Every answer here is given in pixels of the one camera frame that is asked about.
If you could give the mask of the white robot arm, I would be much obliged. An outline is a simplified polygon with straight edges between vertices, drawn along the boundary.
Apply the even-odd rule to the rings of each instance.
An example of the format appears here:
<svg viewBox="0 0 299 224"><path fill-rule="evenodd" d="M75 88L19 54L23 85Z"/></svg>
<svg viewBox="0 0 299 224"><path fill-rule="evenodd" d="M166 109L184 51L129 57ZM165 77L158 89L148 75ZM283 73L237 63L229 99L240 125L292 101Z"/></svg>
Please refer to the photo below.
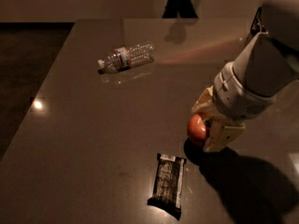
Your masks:
<svg viewBox="0 0 299 224"><path fill-rule="evenodd" d="M299 78L299 0L263 0L255 20L257 34L192 107L187 134L206 152L224 149Z"/></svg>

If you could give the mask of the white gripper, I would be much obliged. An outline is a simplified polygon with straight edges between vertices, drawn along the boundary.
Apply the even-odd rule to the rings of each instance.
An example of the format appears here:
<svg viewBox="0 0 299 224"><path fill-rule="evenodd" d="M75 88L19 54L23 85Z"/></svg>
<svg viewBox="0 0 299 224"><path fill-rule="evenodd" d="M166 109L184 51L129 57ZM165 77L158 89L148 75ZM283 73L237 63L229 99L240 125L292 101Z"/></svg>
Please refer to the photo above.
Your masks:
<svg viewBox="0 0 299 224"><path fill-rule="evenodd" d="M233 64L227 63L221 69L213 86L206 88L192 106L193 114L215 113L218 109L224 115L204 115L203 122L208 127L205 152L223 150L246 129L244 122L234 120L256 119L277 98L276 95L263 97L246 90L237 79Z"/></svg>

